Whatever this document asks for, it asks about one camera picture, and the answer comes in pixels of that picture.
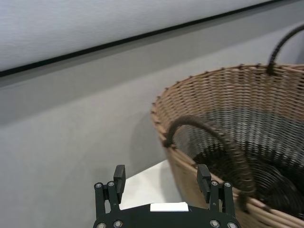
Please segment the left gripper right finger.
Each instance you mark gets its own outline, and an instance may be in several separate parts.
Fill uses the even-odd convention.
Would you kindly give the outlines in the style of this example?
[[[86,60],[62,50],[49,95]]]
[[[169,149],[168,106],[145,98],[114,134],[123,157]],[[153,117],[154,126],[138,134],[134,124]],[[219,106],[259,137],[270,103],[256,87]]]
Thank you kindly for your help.
[[[205,202],[209,206],[209,211],[220,212],[219,202],[221,201],[221,212],[236,217],[231,183],[219,183],[212,180],[205,164],[199,164],[197,167],[197,183],[204,195]]]

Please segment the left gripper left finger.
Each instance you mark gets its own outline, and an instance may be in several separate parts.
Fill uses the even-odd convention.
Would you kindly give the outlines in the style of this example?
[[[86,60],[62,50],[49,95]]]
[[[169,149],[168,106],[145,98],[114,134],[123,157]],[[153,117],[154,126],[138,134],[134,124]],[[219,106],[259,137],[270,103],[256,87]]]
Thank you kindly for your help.
[[[106,216],[105,202],[109,201],[110,211],[119,211],[126,183],[125,165],[117,165],[113,180],[103,184],[94,185],[96,221],[101,221]]]

